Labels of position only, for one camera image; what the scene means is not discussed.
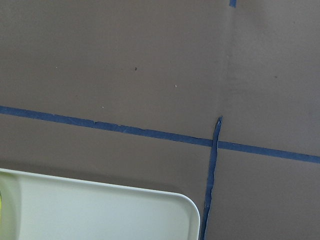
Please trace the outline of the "white bear tray plate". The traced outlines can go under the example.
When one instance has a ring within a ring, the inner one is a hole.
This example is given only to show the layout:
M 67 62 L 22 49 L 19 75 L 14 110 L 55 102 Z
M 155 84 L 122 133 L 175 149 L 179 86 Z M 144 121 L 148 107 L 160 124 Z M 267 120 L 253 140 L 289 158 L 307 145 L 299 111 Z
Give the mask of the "white bear tray plate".
M 185 195 L 10 169 L 0 171 L 3 240 L 196 240 Z

